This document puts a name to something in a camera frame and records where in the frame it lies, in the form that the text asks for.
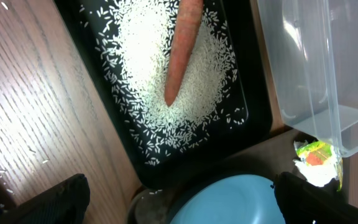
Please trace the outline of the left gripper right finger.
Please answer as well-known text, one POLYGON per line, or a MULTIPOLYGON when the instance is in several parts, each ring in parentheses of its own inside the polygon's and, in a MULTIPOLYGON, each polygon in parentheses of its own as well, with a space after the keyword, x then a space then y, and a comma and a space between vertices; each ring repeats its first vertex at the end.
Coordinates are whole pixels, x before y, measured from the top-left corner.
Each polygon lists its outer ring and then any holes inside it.
POLYGON ((358 223, 358 208, 289 172, 276 175, 271 188, 286 223, 358 223))

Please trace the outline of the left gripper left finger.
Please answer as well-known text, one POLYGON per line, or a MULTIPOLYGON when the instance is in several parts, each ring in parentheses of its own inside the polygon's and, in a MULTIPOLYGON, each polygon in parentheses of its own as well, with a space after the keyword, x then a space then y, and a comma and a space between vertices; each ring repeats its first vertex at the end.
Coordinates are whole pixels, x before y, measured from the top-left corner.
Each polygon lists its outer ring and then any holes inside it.
POLYGON ((90 204, 90 187, 84 174, 75 174, 0 214, 0 224, 82 224, 90 204))

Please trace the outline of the dark blue plate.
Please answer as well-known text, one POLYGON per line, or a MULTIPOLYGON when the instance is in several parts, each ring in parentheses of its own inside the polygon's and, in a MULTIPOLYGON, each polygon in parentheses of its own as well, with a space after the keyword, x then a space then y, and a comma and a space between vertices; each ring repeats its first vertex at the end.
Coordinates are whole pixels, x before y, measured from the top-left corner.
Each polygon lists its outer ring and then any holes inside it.
POLYGON ((258 175, 242 174, 227 177, 192 196, 169 222, 285 223, 272 185, 271 180, 258 175))

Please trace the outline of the pile of white rice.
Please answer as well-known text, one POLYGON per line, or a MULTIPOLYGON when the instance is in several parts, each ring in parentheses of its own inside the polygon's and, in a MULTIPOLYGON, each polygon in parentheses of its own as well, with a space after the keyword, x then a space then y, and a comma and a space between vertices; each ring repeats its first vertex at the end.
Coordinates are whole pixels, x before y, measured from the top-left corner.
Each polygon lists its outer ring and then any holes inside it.
POLYGON ((239 72, 216 1, 205 2, 180 90, 172 105, 165 102, 179 6, 177 0, 75 3, 98 91, 122 124, 126 149, 149 167, 199 149, 212 140, 215 124, 231 123, 223 104, 239 72))

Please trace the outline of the orange carrot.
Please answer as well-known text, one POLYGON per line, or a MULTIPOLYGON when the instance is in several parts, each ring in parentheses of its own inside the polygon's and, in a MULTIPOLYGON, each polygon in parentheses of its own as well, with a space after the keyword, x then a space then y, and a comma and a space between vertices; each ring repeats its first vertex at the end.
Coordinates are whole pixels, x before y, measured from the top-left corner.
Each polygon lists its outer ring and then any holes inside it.
POLYGON ((203 0, 181 0, 168 63, 164 99, 171 106, 178 96, 195 46, 203 14, 203 0))

